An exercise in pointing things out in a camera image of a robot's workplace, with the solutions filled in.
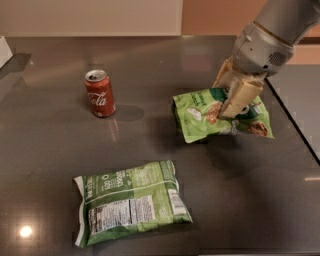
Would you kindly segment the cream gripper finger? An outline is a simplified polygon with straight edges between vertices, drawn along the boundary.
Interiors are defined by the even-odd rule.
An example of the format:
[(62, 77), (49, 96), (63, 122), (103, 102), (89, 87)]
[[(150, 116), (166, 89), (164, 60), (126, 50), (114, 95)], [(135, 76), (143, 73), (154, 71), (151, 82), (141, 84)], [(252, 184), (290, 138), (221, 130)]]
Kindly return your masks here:
[(263, 80), (254, 76), (223, 78), (218, 86), (227, 90), (220, 116), (235, 118), (263, 90)]
[(234, 66), (233, 58), (226, 59), (213, 83), (213, 88), (232, 88), (235, 89), (240, 84), (241, 73)]

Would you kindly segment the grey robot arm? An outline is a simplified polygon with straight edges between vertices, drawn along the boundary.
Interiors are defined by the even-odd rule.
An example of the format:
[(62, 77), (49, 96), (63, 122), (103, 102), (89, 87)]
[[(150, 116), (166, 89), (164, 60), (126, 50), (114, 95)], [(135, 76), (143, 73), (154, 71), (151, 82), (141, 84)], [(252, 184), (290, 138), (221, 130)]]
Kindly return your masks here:
[(237, 116), (259, 96), (264, 79), (287, 64), (295, 46), (319, 22), (320, 0), (267, 0), (237, 37), (213, 84), (227, 90), (220, 116)]

